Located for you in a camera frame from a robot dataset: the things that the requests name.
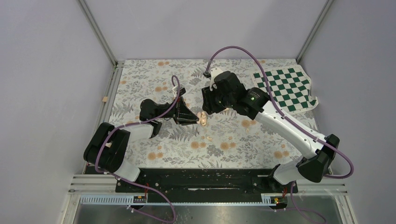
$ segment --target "gray floor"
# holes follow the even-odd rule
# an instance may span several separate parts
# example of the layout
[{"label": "gray floor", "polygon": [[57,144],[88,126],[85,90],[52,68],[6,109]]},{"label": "gray floor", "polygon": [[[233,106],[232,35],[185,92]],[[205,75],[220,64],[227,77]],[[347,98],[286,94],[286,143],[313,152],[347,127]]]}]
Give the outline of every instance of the gray floor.
[{"label": "gray floor", "polygon": [[[324,215],[328,224],[339,224],[341,218],[337,205],[330,196],[295,197],[301,208],[314,209]],[[176,206],[176,224],[309,224],[297,211],[267,211],[262,206]],[[141,209],[161,218],[171,219],[169,206],[146,206]],[[317,222],[322,222],[315,214],[307,213]],[[80,205],[74,224],[160,224],[152,218],[131,213],[126,206]]]}]

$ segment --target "gray wall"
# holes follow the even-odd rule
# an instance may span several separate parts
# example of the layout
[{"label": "gray wall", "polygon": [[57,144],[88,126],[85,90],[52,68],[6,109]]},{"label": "gray wall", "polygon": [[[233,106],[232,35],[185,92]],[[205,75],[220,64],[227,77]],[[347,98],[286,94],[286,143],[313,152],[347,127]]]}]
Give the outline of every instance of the gray wall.
[{"label": "gray wall", "polygon": [[[360,224],[394,223],[396,1],[338,0],[303,59],[318,125],[354,162],[346,179]],[[337,173],[349,167],[338,156]]]},{"label": "gray wall", "polygon": [[0,223],[54,224],[111,65],[75,0],[2,1]]},{"label": "gray wall", "polygon": [[[87,0],[115,56],[295,58],[326,0]],[[229,50],[219,58],[248,58]]]}]

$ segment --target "green and white checkerboard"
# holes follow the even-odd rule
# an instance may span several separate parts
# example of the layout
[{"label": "green and white checkerboard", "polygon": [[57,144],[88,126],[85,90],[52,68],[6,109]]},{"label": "green and white checkerboard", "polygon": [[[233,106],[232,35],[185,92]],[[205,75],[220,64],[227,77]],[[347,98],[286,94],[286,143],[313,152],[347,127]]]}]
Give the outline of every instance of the green and white checkerboard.
[{"label": "green and white checkerboard", "polygon": [[[269,86],[278,104],[290,114],[310,111],[318,105],[318,98],[310,95],[311,79],[300,65],[266,71]],[[264,76],[251,75],[256,87],[267,92]]]}]

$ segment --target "floral tablecloth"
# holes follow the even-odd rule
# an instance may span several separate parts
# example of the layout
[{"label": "floral tablecloth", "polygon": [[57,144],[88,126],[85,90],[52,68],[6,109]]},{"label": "floral tablecloth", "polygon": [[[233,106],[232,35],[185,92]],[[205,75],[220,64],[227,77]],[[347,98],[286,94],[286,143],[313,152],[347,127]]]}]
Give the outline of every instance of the floral tablecloth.
[{"label": "floral tablecloth", "polygon": [[[265,70],[296,64],[294,59],[260,60]],[[127,60],[122,71],[109,122],[116,126],[139,120],[140,103],[173,100],[170,77],[178,76],[186,88],[184,98],[194,112],[202,111],[201,88],[209,85],[202,75],[207,60]],[[246,88],[258,70],[253,60],[215,60],[212,67],[234,72]],[[293,115],[317,129],[311,111]],[[208,116],[207,125],[178,126],[163,123],[152,139],[129,142],[125,157],[141,168],[273,168],[300,156],[288,141],[265,125],[234,110]]]}]

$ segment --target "checkered cloth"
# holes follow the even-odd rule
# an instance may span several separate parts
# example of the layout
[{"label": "checkered cloth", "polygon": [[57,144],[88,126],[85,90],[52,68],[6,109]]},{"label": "checkered cloth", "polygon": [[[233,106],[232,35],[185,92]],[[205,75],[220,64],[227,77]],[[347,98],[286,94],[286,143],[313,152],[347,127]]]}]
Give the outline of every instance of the checkered cloth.
[{"label": "checkered cloth", "polygon": [[[310,96],[311,79],[300,65],[266,71],[270,89],[278,104],[290,114],[310,111],[318,105],[318,98]],[[261,73],[251,75],[256,87],[267,92]]]}]

